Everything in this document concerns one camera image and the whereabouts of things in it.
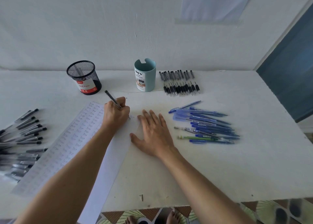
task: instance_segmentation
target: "green pen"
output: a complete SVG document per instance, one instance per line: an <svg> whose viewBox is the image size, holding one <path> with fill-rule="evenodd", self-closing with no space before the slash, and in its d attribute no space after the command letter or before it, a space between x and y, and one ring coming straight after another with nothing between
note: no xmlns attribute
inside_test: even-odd
<svg viewBox="0 0 313 224"><path fill-rule="evenodd" d="M178 139L192 139L192 140L208 140L208 141L216 141L215 138L205 138L205 137L191 137L191 136L177 136Z"/></svg>

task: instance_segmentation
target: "hand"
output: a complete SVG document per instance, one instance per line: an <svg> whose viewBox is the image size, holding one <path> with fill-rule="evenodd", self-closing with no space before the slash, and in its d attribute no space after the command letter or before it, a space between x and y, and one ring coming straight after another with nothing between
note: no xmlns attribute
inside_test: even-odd
<svg viewBox="0 0 313 224"><path fill-rule="evenodd" d="M146 110L143 110L142 113L143 116L138 115L138 119L142 124L144 139L140 140L131 133L131 142L144 153L159 158L168 149L177 150L162 114L159 114L158 119L152 110L150 110L150 115Z"/></svg>
<svg viewBox="0 0 313 224"><path fill-rule="evenodd" d="M113 101L104 104L104 116L101 127L110 128L113 132L117 131L127 121L130 108L125 106L125 97L117 98L116 101L121 105L119 109Z"/></svg>

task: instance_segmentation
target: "blue panel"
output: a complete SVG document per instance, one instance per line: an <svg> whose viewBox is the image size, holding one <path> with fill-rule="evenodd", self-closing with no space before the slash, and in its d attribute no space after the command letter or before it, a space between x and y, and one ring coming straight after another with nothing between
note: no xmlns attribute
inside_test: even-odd
<svg viewBox="0 0 313 224"><path fill-rule="evenodd" d="M313 6L257 72L296 122L313 114Z"/></svg>

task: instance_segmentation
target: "foot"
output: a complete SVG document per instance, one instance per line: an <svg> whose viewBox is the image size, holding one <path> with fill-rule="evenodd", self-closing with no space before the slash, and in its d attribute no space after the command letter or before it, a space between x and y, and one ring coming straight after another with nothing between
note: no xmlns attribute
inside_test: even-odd
<svg viewBox="0 0 313 224"><path fill-rule="evenodd" d="M137 222L135 221L135 218L133 216L129 216L124 224L136 224Z"/></svg>
<svg viewBox="0 0 313 224"><path fill-rule="evenodd" d="M166 224L179 224L180 218L178 212L171 211L167 217Z"/></svg>

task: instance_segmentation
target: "pen holder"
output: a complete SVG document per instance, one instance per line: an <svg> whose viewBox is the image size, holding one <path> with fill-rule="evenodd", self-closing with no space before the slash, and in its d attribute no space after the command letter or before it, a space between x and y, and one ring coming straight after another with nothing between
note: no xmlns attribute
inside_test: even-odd
<svg viewBox="0 0 313 224"><path fill-rule="evenodd" d="M146 58L145 62L135 61L136 84L139 90L150 92L156 83L156 62L149 58Z"/></svg>
<svg viewBox="0 0 313 224"><path fill-rule="evenodd" d="M78 61L71 64L66 73L73 78L80 92L94 95L101 90L101 83L96 73L96 66L90 61Z"/></svg>

